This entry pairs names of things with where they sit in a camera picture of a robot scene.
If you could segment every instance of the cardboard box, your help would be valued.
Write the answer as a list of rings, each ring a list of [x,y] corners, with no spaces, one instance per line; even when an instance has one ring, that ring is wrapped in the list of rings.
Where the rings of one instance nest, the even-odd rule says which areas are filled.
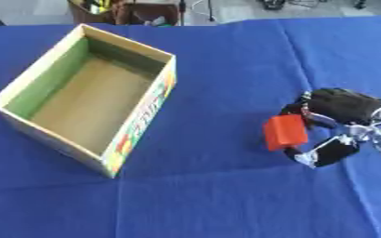
[[[0,92],[0,113],[113,178],[175,83],[174,55],[81,24]]]

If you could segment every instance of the red block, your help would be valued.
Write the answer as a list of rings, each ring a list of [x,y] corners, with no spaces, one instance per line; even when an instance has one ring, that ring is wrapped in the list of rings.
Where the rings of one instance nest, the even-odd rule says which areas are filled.
[[[308,134],[301,115],[289,114],[271,117],[263,125],[270,151],[308,142]]]

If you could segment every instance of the colorful label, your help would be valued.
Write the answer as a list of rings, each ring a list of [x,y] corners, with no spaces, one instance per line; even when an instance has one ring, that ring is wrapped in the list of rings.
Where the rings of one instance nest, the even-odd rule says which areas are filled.
[[[106,158],[105,164],[113,174],[117,173],[124,163],[126,156],[131,152],[138,140],[143,135],[151,119],[159,111],[164,100],[176,83],[176,75],[173,70],[165,74],[164,80],[156,87],[151,96],[141,106],[137,117],[129,125],[128,129],[119,140],[114,151]]]

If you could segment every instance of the gray floor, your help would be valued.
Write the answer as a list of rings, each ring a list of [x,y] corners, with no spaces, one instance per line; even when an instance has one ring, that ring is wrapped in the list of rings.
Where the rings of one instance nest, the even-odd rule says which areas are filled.
[[[174,0],[138,0],[152,2],[175,2]],[[281,11],[266,11],[257,0],[212,0],[217,23],[247,19],[357,17],[381,15],[381,0],[367,0],[367,8],[357,10],[352,0],[328,0],[316,7],[300,7],[286,4]],[[315,0],[301,0],[313,5]],[[191,6],[197,0],[187,0],[189,10],[187,25],[213,25],[207,20],[206,0]],[[0,19],[8,25],[72,23],[66,0],[0,0]]]

